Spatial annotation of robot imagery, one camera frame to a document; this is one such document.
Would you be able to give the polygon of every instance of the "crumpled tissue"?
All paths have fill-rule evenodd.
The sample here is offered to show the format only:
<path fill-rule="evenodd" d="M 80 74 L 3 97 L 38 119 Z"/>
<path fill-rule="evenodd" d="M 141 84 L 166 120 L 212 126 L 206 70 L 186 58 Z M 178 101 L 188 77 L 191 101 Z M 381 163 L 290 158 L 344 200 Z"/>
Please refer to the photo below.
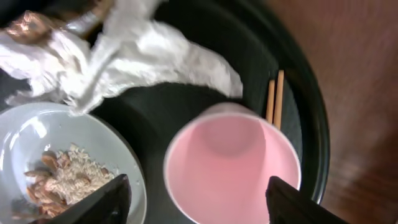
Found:
<path fill-rule="evenodd" d="M 31 87 L 7 103 L 64 101 L 82 114 L 128 88 L 163 82 L 208 86 L 242 97 L 240 77 L 224 58 L 167 24 L 149 21 L 158 3 L 116 1 L 92 49 L 62 30 L 53 31 L 42 45 L 18 44 L 0 33 L 0 67 L 16 79 L 28 79 Z"/>

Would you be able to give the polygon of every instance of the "wooden table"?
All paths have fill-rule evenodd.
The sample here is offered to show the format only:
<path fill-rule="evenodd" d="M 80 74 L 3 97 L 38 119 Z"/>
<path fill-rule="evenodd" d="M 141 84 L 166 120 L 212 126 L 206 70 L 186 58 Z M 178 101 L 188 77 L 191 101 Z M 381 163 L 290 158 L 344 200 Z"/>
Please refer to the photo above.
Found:
<path fill-rule="evenodd" d="M 350 223 L 398 219 L 398 1 L 268 0 L 307 56 L 326 103 L 322 205 Z"/>

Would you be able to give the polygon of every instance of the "wooden stick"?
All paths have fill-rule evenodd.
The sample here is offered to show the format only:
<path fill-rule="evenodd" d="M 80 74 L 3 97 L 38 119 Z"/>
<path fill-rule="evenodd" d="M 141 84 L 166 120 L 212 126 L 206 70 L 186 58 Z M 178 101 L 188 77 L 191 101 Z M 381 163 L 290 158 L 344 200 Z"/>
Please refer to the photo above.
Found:
<path fill-rule="evenodd" d="M 276 88 L 276 102 L 275 102 L 275 113 L 274 113 L 274 125 L 277 129 L 280 129 L 282 122 L 282 100 L 284 92 L 284 71 L 278 73 L 278 83 Z"/>
<path fill-rule="evenodd" d="M 268 100 L 267 100 L 267 121 L 272 124 L 274 120 L 274 99 L 275 98 L 275 80 L 269 81 L 268 86 Z"/>

